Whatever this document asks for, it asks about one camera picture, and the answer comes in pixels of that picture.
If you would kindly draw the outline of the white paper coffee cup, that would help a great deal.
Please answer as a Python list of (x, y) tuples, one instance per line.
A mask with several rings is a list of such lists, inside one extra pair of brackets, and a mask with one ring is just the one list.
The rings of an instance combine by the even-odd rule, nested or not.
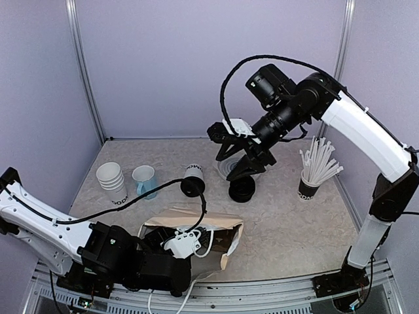
[(196, 177), (200, 180), (204, 180), (203, 169), (199, 164), (189, 164), (186, 167), (184, 178)]

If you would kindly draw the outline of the brown paper bag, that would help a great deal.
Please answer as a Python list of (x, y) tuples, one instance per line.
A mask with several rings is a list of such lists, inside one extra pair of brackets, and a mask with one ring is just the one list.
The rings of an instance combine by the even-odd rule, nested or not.
[(192, 279), (224, 271), (236, 250), (244, 221), (238, 215), (208, 212), (199, 206), (173, 206), (141, 225), (138, 236), (151, 247), (191, 262)]

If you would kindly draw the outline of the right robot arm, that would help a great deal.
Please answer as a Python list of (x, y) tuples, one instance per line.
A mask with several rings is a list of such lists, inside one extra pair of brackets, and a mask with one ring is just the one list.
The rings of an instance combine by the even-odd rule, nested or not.
[(228, 174), (233, 181), (263, 173), (276, 163), (272, 147), (289, 140), (289, 132), (319, 120), (355, 145), (377, 168), (372, 202), (355, 243), (335, 275), (335, 285), (349, 290), (361, 277), (389, 227), (402, 215), (418, 189), (418, 158), (325, 71), (314, 68), (296, 83), (274, 64), (261, 67), (246, 82), (265, 114), (254, 124), (223, 114), (207, 130), (220, 146), (216, 159), (237, 152), (244, 157)]

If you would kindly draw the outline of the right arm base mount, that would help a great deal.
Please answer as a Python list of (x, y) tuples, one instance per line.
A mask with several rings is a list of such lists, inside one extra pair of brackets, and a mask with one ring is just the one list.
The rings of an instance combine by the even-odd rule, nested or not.
[(312, 283), (316, 297), (322, 298), (366, 287), (370, 281), (365, 268), (355, 268), (345, 260), (339, 271), (315, 276)]

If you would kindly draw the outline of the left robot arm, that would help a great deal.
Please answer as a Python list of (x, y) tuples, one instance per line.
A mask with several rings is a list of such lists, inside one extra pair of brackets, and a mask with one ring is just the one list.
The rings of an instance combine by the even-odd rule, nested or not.
[(56, 210), (30, 195), (13, 167), (1, 175), (1, 233), (27, 243), (79, 291), (101, 282), (181, 296), (191, 282), (189, 258), (152, 249), (120, 226)]

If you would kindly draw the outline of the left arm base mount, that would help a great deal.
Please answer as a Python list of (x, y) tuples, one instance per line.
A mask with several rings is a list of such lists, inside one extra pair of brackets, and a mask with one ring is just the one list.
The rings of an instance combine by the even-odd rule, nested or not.
[(60, 288), (101, 298), (109, 298), (114, 288), (111, 281), (75, 262), (63, 277), (57, 279), (56, 284)]

